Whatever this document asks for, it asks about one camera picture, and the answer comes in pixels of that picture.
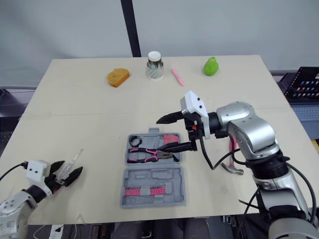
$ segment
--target black pole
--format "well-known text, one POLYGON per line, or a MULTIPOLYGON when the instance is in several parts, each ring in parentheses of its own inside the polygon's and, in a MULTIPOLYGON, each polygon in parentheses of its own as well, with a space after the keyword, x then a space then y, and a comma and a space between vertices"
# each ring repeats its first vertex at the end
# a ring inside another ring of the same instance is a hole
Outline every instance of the black pole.
POLYGON ((121 0, 123 15, 128 31, 129 41, 133 57, 141 57, 138 31, 136 29, 132 0, 121 0))

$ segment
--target wooden table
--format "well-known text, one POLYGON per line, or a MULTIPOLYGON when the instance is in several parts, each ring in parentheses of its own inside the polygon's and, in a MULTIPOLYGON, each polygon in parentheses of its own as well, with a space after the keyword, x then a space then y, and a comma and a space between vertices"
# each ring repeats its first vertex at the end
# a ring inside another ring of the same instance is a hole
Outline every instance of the wooden table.
MULTIPOLYGON (((80 178, 43 200, 30 224, 122 222, 199 216, 241 214, 256 190, 249 169, 243 176, 223 168, 211 171, 202 153, 185 152, 186 205, 162 208, 120 208, 127 136, 147 133, 163 115, 180 110, 179 100, 193 90, 208 112, 233 101, 248 102, 258 116, 277 133, 283 153, 312 183, 319 197, 319 156, 295 113, 272 79, 260 56, 217 56, 219 71, 213 77, 201 72, 208 57, 165 57, 164 78, 151 81, 145 75, 146 58, 53 60, 23 114, 0 159, 0 175, 22 161, 70 161, 83 148, 76 166, 84 166, 80 178), (127 68, 131 77, 120 87, 106 82, 113 68, 127 68), (174 67, 183 77, 178 84, 174 67)), ((179 132, 183 121, 159 125, 161 132, 179 132)), ((205 141, 214 163, 228 150, 227 139, 205 141)), ((238 153, 238 159, 244 160, 238 153)), ((308 188, 296 176, 311 205, 308 188)), ((0 201, 27 188, 24 169, 17 169, 0 183, 0 201)))

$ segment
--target laptop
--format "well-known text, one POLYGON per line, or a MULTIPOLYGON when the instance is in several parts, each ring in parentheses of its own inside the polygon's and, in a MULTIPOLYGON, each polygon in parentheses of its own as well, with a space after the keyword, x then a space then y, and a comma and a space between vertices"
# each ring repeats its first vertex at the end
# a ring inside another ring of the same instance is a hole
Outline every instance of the laptop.
POLYGON ((319 138, 319 67, 287 73, 278 85, 310 139, 319 138))

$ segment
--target laptop screen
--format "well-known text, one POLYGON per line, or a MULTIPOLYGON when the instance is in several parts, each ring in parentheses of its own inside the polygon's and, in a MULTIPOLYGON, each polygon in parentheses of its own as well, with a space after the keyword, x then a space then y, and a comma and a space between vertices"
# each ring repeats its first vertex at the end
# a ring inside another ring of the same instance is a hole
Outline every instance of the laptop screen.
POLYGON ((284 93, 289 103, 319 103, 319 67, 301 67, 284 93))

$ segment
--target laptop keyboard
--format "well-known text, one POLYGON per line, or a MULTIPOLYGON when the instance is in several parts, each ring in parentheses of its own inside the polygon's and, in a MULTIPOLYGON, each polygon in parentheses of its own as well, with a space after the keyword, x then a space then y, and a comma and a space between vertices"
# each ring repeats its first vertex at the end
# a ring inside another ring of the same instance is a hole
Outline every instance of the laptop keyboard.
POLYGON ((292 107, 300 121, 319 120, 319 107, 292 107))

